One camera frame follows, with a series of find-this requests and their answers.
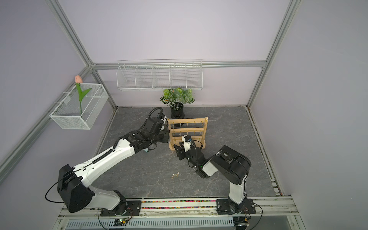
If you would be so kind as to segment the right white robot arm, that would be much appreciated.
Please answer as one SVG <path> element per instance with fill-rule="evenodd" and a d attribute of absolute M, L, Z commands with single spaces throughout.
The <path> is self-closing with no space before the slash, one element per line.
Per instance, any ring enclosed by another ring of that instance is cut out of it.
<path fill-rule="evenodd" d="M 201 148 L 193 144 L 180 142 L 179 145 L 174 145 L 174 149 L 178 158 L 188 160 L 188 165 L 196 168 L 196 173 L 201 178 L 209 178 L 220 172 L 229 181 L 228 198 L 216 200 L 218 214 L 256 213 L 253 200 L 247 198 L 245 191 L 246 180 L 252 166 L 247 157 L 226 145 L 208 159 L 204 157 Z"/>

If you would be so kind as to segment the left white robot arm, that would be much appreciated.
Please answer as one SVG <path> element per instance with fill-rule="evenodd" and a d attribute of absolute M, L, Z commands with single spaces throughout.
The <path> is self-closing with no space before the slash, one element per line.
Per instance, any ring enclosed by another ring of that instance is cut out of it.
<path fill-rule="evenodd" d="M 158 142 L 169 141 L 167 117 L 159 114 L 148 117 L 143 126 L 119 137 L 113 146 L 80 163 L 75 167 L 65 165 L 60 168 L 57 192 L 70 213 L 84 208 L 100 208 L 112 212 L 116 216 L 126 213 L 128 204 L 125 197 L 117 190 L 106 191 L 93 187 L 93 182 L 103 173 L 124 159 L 144 150 Z"/>

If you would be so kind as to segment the wooden jewelry display stand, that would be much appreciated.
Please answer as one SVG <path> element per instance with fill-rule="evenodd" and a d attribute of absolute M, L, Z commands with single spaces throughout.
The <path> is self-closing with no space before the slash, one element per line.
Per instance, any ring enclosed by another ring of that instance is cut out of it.
<path fill-rule="evenodd" d="M 168 119 L 168 128 L 170 131 L 169 148 L 174 150 L 174 145 L 179 145 L 182 141 L 182 136 L 190 135 L 200 147 L 203 144 L 203 149 L 206 147 L 205 137 L 207 134 L 208 117 L 191 118 L 191 119 Z"/>

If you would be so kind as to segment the potted green plant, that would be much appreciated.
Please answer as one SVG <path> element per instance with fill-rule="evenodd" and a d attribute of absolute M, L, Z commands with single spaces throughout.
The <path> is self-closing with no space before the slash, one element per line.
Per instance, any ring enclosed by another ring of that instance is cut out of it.
<path fill-rule="evenodd" d="M 170 88 L 163 91 L 160 101 L 170 106 L 171 119 L 183 119 L 185 117 L 184 104 L 192 104 L 195 97 L 193 89 Z"/>

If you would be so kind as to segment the pink artificial tulip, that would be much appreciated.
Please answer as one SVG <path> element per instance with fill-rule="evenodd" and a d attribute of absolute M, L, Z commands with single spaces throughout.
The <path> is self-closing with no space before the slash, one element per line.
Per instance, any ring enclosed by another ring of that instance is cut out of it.
<path fill-rule="evenodd" d="M 80 115 L 82 115 L 82 101 L 84 97 L 91 91 L 91 88 L 88 88 L 86 90 L 82 90 L 81 84 L 83 83 L 83 80 L 81 76 L 76 75 L 75 76 L 75 85 L 77 88 L 78 96 L 79 96 L 79 104 L 80 104 Z"/>

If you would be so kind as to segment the white mesh wall basket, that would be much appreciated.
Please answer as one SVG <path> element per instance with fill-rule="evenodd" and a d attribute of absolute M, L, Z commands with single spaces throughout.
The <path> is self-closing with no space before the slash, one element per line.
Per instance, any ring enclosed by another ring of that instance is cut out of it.
<path fill-rule="evenodd" d="M 62 129 L 90 130 L 109 98 L 102 84 L 82 83 L 81 88 L 82 90 L 91 88 L 82 101 L 82 115 L 80 115 L 76 86 L 66 94 L 49 115 Z"/>

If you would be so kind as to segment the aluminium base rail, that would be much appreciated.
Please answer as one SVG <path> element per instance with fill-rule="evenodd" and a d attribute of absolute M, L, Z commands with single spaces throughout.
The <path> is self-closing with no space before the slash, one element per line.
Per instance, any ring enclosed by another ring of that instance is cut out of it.
<path fill-rule="evenodd" d="M 130 209 L 122 216 L 134 219 L 218 217 L 218 197 L 207 198 L 144 198 L 129 199 Z M 298 216 L 292 197 L 250 197 L 253 204 L 243 211 L 254 211 L 247 216 Z"/>

